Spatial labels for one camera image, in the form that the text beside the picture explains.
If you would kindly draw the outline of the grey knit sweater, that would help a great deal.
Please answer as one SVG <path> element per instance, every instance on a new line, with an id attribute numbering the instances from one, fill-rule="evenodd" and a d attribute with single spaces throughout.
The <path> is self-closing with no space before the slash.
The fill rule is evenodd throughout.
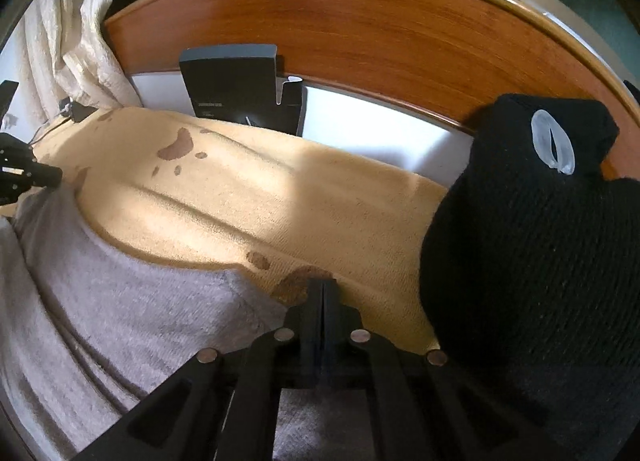
<path id="1" fill-rule="evenodd" d="M 73 458 L 198 351 L 237 351 L 284 317 L 239 271 L 112 247 L 65 187 L 1 221 L 1 394 L 39 460 Z"/>

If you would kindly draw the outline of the black power adapter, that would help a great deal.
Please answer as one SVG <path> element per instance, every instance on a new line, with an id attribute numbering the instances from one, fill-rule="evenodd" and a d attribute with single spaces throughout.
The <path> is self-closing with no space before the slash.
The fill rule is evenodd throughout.
<path id="1" fill-rule="evenodd" d="M 94 112 L 96 112 L 94 106 L 84 106 L 70 97 L 63 98 L 58 102 L 58 114 L 69 118 L 74 123 L 81 123 Z"/>

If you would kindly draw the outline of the left cream curtain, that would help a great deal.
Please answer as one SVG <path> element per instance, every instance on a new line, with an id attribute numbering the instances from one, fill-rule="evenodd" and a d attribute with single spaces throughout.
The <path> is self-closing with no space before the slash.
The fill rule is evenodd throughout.
<path id="1" fill-rule="evenodd" d="M 32 0 L 1 53 L 1 78 L 17 83 L 3 132 L 29 140 L 68 98 L 83 106 L 140 106 L 102 33 L 112 0 Z"/>

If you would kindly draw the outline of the black knit garment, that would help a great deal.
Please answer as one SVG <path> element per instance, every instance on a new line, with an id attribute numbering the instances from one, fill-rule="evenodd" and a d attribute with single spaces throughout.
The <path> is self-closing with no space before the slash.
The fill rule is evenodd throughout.
<path id="1" fill-rule="evenodd" d="M 639 184 L 593 100 L 504 95 L 422 244 L 420 299 L 494 460 L 612 460 L 639 423 Z"/>

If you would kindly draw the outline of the yellow paw print blanket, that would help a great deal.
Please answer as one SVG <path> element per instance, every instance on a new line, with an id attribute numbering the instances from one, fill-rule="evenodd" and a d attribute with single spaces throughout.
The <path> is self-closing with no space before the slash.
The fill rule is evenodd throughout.
<path id="1" fill-rule="evenodd" d="M 291 305 L 312 275 L 397 347 L 437 346 L 419 259 L 445 188 L 273 130 L 126 108 L 66 122 L 32 147 L 60 168 L 89 227 L 138 259 L 245 273 Z"/>

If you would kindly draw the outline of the black box behind bed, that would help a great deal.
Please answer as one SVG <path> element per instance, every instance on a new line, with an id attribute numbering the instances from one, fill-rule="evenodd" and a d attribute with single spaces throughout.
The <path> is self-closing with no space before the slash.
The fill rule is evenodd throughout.
<path id="1" fill-rule="evenodd" d="M 180 54 L 179 66 L 197 117 L 293 136 L 303 132 L 305 86 L 300 80 L 278 82 L 276 45 L 189 48 Z"/>

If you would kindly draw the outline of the wooden window sill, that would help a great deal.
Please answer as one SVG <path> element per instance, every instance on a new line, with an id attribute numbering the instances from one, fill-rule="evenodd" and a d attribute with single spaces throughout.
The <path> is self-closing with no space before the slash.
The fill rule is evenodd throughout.
<path id="1" fill-rule="evenodd" d="M 129 74 L 173 71 L 189 47 L 273 44 L 288 74 L 460 128 L 508 92 L 598 100 L 620 130 L 604 175 L 639 174 L 638 101 L 520 0 L 137 0 L 105 29 Z"/>

